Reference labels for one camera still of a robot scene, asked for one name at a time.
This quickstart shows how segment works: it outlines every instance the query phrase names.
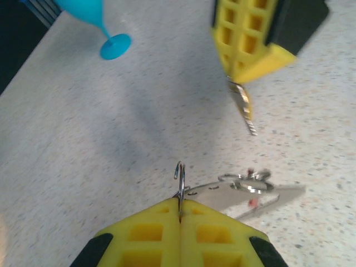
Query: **blue cup base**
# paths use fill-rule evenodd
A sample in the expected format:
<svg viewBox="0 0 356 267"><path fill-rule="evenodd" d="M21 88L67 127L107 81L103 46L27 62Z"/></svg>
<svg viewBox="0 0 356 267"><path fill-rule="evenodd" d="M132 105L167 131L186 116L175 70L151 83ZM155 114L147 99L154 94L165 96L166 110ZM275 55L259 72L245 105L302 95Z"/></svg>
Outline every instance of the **blue cup base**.
<svg viewBox="0 0 356 267"><path fill-rule="evenodd" d="M104 60L114 60L122 56L130 47L131 38L127 34L118 34L107 40L100 49L100 56Z"/></svg>

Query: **metal key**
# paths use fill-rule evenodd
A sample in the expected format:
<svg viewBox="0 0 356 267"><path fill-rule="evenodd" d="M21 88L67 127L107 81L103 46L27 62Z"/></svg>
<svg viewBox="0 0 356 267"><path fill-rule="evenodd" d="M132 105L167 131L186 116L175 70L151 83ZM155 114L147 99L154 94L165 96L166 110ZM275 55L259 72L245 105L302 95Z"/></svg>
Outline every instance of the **metal key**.
<svg viewBox="0 0 356 267"><path fill-rule="evenodd" d="M235 101L236 105L238 106L239 111L242 114L251 135L256 136L257 132L255 126L251 121L251 117L252 117L251 109L250 109L251 103L249 101L245 89L241 85L233 82L229 76L228 76L228 87L230 89L231 96Z"/></svg>

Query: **white speckled surface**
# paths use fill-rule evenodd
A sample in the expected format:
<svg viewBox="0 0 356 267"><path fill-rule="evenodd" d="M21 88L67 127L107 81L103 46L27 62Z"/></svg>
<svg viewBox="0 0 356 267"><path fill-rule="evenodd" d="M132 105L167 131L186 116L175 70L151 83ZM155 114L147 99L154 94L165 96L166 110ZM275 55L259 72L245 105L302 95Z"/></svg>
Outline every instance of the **white speckled surface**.
<svg viewBox="0 0 356 267"><path fill-rule="evenodd" d="M63 14L0 98L0 266L69 266L108 224L247 167L307 194L247 223L290 267L355 267L354 0L286 69L248 85L253 138L226 91L210 1L107 1L134 39L106 62L95 28Z"/></svg>

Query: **black object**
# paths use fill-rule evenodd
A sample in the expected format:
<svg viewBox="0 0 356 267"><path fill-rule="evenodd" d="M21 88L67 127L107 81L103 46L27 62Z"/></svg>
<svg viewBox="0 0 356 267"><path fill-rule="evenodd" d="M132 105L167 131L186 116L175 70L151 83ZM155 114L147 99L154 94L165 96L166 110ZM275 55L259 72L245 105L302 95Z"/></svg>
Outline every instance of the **black object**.
<svg viewBox="0 0 356 267"><path fill-rule="evenodd" d="M217 13L217 4L219 0L214 0L214 5L212 7L212 18L211 18L211 27L214 28L216 24L216 13Z"/></svg>
<svg viewBox="0 0 356 267"><path fill-rule="evenodd" d="M70 267L96 267L112 239L109 233L92 238Z"/></svg>
<svg viewBox="0 0 356 267"><path fill-rule="evenodd" d="M276 248L268 241L252 236L250 242L265 267L288 267Z"/></svg>
<svg viewBox="0 0 356 267"><path fill-rule="evenodd" d="M278 0L265 44L296 56L328 14L325 0Z"/></svg>
<svg viewBox="0 0 356 267"><path fill-rule="evenodd" d="M1 0L0 94L46 32L46 26L23 3Z"/></svg>

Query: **black rubber pad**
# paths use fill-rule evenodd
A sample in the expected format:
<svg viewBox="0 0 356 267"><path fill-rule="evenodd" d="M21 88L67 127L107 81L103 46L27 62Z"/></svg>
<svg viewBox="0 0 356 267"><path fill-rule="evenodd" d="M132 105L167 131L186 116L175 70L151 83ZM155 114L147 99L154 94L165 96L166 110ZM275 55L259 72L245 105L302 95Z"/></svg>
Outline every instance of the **black rubber pad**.
<svg viewBox="0 0 356 267"><path fill-rule="evenodd" d="M214 4L212 5L212 16L211 16L211 28L215 27L216 24L216 14L217 14L217 4L219 0L214 0Z"/></svg>
<svg viewBox="0 0 356 267"><path fill-rule="evenodd" d="M265 44L296 56L328 14L325 0L278 0Z"/></svg>
<svg viewBox="0 0 356 267"><path fill-rule="evenodd" d="M250 242L265 267L288 267L276 248L268 241L252 236Z"/></svg>
<svg viewBox="0 0 356 267"><path fill-rule="evenodd" d="M102 234L92 238L70 267L96 267L112 239L112 234Z"/></svg>

